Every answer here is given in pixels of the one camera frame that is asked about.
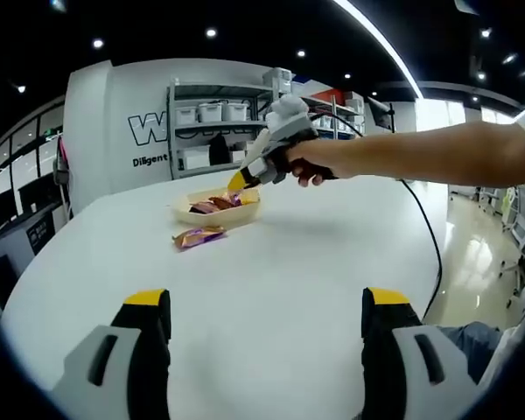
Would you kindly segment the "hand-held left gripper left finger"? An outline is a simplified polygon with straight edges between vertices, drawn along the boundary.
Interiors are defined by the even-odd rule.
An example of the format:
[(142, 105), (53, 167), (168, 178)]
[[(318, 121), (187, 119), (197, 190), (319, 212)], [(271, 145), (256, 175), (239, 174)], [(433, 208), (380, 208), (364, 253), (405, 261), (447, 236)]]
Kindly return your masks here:
[(53, 400), (70, 419), (168, 419), (171, 337), (168, 290), (127, 297), (66, 356)]

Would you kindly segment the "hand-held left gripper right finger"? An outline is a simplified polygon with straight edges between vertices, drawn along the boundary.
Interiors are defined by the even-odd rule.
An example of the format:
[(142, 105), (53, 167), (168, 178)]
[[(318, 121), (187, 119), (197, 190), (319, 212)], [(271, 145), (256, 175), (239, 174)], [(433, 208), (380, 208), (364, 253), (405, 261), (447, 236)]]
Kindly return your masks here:
[(480, 395), (463, 352), (397, 291), (363, 290), (361, 337), (361, 419), (459, 419)]

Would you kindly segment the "person's right hand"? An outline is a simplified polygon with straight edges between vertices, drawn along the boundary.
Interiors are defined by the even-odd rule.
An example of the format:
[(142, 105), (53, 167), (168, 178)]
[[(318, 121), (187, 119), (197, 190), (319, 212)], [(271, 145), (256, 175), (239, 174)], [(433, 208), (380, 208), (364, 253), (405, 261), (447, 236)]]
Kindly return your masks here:
[(286, 152), (291, 173), (301, 187), (320, 186), (326, 180), (338, 179), (330, 156), (318, 141), (299, 143)]

